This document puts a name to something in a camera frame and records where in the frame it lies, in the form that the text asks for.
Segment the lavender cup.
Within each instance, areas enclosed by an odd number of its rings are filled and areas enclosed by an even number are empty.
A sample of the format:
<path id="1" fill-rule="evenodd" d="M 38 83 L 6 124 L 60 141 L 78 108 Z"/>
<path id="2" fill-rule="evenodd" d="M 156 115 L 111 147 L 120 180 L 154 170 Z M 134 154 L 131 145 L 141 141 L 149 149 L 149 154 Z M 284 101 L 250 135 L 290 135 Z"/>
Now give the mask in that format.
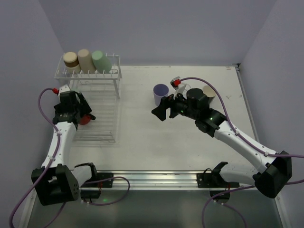
<path id="1" fill-rule="evenodd" d="M 153 88 L 155 105 L 158 106 L 161 99 L 169 94 L 169 88 L 165 84 L 157 84 Z"/>

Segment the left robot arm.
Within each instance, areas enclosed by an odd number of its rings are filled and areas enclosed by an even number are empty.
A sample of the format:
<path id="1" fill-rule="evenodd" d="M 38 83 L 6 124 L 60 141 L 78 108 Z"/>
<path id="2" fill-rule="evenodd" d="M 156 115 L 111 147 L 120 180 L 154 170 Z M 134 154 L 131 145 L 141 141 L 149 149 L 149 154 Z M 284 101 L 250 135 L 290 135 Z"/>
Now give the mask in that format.
<path id="1" fill-rule="evenodd" d="M 59 97 L 55 116 L 49 120 L 53 130 L 51 145 L 41 167 L 34 169 L 31 180 L 43 206 L 75 201 L 79 188 L 98 179 L 93 163 L 83 163 L 70 169 L 67 165 L 74 136 L 82 117 L 90 115 L 91 108 L 81 93 L 72 90 L 54 90 Z"/>

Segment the black mug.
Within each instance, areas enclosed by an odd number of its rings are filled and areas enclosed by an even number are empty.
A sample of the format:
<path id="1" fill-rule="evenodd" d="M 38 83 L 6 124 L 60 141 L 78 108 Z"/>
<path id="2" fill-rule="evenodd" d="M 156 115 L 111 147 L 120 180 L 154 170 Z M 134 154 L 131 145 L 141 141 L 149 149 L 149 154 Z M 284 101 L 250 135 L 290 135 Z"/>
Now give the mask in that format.
<path id="1" fill-rule="evenodd" d="M 209 86 L 206 85 L 202 88 L 203 93 L 208 97 L 208 104 L 210 104 L 214 98 L 217 96 L 215 91 Z"/>

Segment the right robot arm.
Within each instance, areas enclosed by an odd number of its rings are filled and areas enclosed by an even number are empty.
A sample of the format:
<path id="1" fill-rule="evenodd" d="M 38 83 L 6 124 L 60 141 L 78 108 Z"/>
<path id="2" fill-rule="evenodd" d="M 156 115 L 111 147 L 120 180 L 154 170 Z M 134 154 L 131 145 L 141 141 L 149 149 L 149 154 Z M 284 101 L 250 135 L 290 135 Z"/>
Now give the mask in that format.
<path id="1" fill-rule="evenodd" d="M 167 109 L 170 118 L 182 115 L 193 119 L 200 131 L 225 143 L 251 163 L 245 167 L 236 163 L 221 162 L 212 170 L 216 184 L 238 182 L 255 186 L 263 195 L 275 198 L 292 177 L 292 161 L 285 151 L 278 153 L 241 131 L 230 126 L 225 115 L 209 106 L 209 98 L 199 88 L 182 94 L 165 96 L 152 114 L 164 121 Z"/>

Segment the red cup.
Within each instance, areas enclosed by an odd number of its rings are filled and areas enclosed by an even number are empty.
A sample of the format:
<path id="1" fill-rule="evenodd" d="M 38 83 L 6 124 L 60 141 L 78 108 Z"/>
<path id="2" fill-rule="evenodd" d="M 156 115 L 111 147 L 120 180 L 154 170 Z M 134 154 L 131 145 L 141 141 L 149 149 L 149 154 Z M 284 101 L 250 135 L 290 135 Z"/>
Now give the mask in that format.
<path id="1" fill-rule="evenodd" d="M 88 124 L 91 120 L 95 120 L 96 117 L 92 114 L 85 114 L 83 117 L 81 117 L 79 124 L 80 125 L 86 125 Z"/>

